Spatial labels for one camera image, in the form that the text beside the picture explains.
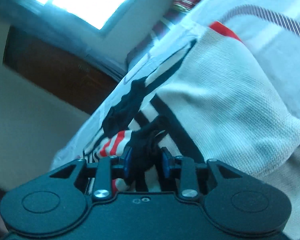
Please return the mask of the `striped white red black sweater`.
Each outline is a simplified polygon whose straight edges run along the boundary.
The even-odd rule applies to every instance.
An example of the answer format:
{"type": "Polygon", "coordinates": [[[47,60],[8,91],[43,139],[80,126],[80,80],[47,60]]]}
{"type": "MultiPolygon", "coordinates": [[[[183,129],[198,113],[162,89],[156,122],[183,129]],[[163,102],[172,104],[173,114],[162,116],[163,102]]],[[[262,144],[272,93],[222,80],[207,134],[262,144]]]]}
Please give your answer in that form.
{"type": "Polygon", "coordinates": [[[300,239],[300,119],[230,29],[213,23],[119,90],[83,148],[89,162],[132,150],[137,180],[115,179],[115,190],[176,190],[163,175],[163,148],[198,163],[216,158],[286,193],[284,232],[300,239]]]}

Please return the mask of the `dark wooden door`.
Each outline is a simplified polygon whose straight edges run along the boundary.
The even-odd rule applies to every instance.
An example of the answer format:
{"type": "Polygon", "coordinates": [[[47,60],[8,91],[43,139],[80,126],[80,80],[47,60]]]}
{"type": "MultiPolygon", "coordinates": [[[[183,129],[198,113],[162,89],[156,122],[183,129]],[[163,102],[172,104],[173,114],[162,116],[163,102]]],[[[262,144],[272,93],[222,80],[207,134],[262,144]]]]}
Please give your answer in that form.
{"type": "Polygon", "coordinates": [[[3,63],[87,114],[93,114],[118,84],[79,57],[14,26],[7,34],[3,63]]]}

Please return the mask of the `striped blue mattress sheet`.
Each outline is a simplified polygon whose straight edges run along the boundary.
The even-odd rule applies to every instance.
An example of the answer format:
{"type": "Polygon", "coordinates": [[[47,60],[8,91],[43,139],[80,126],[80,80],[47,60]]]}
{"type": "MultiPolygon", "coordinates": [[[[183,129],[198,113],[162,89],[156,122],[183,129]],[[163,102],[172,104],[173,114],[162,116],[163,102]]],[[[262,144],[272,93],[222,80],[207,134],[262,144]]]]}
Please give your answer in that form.
{"type": "Polygon", "coordinates": [[[170,9],[153,26],[151,31],[141,40],[126,57],[126,66],[131,70],[166,34],[170,32],[184,17],[184,12],[170,9]]]}

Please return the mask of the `patterned white bed sheet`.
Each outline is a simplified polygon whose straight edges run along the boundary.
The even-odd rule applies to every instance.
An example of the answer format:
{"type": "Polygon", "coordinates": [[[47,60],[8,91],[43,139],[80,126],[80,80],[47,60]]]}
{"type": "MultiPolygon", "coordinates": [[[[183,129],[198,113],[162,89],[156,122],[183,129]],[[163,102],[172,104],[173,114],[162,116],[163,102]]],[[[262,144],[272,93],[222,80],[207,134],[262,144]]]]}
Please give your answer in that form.
{"type": "Polygon", "coordinates": [[[131,82],[149,74],[215,21],[242,39],[290,112],[300,118],[300,0],[201,0],[153,48],[132,59],[126,76],[57,152],[51,168],[80,157],[85,143],[97,132],[110,107],[128,92],[131,82]]]}

